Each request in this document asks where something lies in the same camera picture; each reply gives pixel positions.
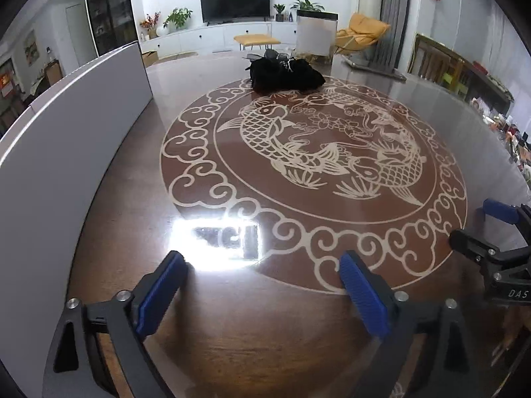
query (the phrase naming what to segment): metal bolt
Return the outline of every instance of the metal bolt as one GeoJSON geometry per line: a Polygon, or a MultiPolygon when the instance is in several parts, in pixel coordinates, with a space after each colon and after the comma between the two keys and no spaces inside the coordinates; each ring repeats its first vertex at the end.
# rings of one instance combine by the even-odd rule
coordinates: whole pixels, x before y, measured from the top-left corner
{"type": "Polygon", "coordinates": [[[447,299],[444,303],[448,308],[457,308],[457,302],[455,299],[447,299]]]}
{"type": "Polygon", "coordinates": [[[410,298],[410,295],[408,295],[406,292],[403,292],[399,290],[398,292],[395,292],[395,299],[400,302],[405,302],[410,298]]]}
{"type": "Polygon", "coordinates": [[[128,290],[121,290],[120,292],[116,294],[116,299],[118,299],[118,301],[121,301],[121,302],[126,301],[130,297],[131,297],[131,292],[129,292],[128,290]]]}
{"type": "Polygon", "coordinates": [[[79,302],[80,301],[78,298],[72,298],[66,303],[66,307],[71,310],[72,308],[77,307],[79,305],[79,302]]]}

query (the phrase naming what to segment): white tv cabinet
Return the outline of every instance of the white tv cabinet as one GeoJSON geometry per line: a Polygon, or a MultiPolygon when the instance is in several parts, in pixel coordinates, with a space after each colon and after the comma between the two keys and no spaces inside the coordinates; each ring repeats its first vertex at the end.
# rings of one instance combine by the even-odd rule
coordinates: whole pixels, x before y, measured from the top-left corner
{"type": "Polygon", "coordinates": [[[156,51],[159,58],[180,52],[195,51],[199,54],[236,51],[240,45],[234,36],[242,34],[269,34],[281,44],[273,46],[278,50],[295,47],[297,23],[295,22],[235,22],[211,25],[194,29],[178,30],[163,37],[156,37],[140,43],[142,52],[156,51]]]}

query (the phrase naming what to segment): tv screen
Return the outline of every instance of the tv screen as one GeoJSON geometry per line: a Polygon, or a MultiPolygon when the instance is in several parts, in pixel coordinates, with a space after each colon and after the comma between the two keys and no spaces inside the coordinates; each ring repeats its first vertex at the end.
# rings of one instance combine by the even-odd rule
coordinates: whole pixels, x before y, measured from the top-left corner
{"type": "Polygon", "coordinates": [[[235,18],[265,18],[271,14],[269,0],[201,0],[203,22],[235,18]]]}

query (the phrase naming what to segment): yellow leather armchair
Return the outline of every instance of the yellow leather armchair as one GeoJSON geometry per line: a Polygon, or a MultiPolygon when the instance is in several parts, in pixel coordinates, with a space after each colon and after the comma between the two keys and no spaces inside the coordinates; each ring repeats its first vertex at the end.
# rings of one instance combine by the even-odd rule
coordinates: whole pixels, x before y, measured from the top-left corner
{"type": "Polygon", "coordinates": [[[350,18],[348,28],[339,30],[336,34],[336,53],[348,55],[354,51],[361,51],[378,42],[389,27],[389,24],[378,19],[355,13],[350,18]]]}

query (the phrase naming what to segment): blue gripper pad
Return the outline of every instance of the blue gripper pad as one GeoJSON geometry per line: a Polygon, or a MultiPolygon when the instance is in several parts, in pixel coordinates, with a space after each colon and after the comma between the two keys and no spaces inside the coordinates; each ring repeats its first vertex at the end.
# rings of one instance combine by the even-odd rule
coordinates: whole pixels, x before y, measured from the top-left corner
{"type": "Polygon", "coordinates": [[[365,277],[367,273],[371,274],[365,265],[356,264],[350,254],[343,254],[339,259],[339,276],[362,316],[365,328],[372,336],[383,339],[390,332],[388,309],[365,277]]]}
{"type": "Polygon", "coordinates": [[[505,221],[509,224],[517,224],[520,217],[514,206],[506,205],[494,199],[485,199],[483,202],[483,211],[495,219],[505,221]]]}
{"type": "Polygon", "coordinates": [[[140,340],[154,334],[188,273],[184,257],[170,251],[152,274],[145,275],[133,290],[131,318],[140,340]]]}

